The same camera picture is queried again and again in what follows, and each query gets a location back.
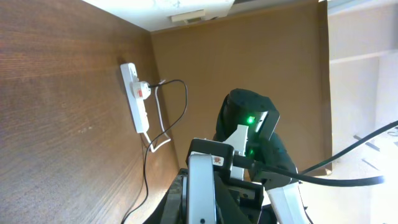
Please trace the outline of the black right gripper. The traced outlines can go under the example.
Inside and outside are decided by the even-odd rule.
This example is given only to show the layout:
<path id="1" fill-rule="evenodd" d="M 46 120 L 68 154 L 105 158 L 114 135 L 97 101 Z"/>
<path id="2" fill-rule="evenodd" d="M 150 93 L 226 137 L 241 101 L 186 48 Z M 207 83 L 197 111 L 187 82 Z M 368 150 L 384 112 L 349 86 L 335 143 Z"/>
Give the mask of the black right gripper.
<path id="1" fill-rule="evenodd" d="M 276 224 L 277 218 L 273 211 L 272 205 L 268 203 L 263 205 L 264 192 L 263 187 L 259 184 L 253 184 L 240 180 L 230 180 L 224 182 L 240 210 L 248 217 L 251 224 Z M 224 223 L 221 211 L 217 205 L 219 213 L 218 223 Z"/>

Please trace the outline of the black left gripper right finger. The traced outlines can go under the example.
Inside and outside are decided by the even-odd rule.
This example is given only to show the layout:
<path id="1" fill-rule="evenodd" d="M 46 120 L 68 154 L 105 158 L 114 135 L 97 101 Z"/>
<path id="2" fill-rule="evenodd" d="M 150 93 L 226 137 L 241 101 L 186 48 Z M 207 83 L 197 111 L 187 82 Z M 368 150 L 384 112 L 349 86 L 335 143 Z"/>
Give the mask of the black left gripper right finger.
<path id="1" fill-rule="evenodd" d="M 218 175 L 214 176 L 216 203 L 225 224 L 251 224 L 235 203 L 229 190 Z"/>

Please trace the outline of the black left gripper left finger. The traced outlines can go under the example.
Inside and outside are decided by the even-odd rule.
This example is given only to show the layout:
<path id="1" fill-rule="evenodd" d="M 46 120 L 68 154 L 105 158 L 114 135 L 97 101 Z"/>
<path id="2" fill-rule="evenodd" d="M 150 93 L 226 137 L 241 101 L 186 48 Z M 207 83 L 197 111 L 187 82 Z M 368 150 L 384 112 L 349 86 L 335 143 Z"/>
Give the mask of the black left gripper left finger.
<path id="1" fill-rule="evenodd" d="M 187 196 L 187 176 L 177 175 L 157 208 L 144 224 L 186 223 L 184 203 Z"/>

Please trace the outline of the blue Galaxy smartphone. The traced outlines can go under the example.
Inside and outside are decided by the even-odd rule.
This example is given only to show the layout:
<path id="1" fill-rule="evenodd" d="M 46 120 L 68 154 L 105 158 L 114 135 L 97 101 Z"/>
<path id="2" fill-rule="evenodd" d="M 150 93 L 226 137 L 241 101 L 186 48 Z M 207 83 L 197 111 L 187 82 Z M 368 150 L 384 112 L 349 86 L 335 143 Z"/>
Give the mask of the blue Galaxy smartphone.
<path id="1" fill-rule="evenodd" d="M 192 154 L 188 160 L 187 223 L 216 224 L 213 160 Z"/>

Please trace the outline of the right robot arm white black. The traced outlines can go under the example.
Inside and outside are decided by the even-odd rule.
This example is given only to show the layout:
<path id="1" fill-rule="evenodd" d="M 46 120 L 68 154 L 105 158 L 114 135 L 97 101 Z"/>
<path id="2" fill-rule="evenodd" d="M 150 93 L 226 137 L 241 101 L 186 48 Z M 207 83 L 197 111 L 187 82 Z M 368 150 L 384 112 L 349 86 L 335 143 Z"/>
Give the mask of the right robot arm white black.
<path id="1" fill-rule="evenodd" d="M 263 166 L 296 173 L 280 137 L 274 132 L 280 114 L 271 99 L 234 89 L 224 99 L 216 123 L 215 141 L 230 144 L 248 159 L 249 177 L 260 182 L 270 204 L 261 208 L 259 223 L 311 223 L 302 202 L 299 182 L 266 171 Z"/>

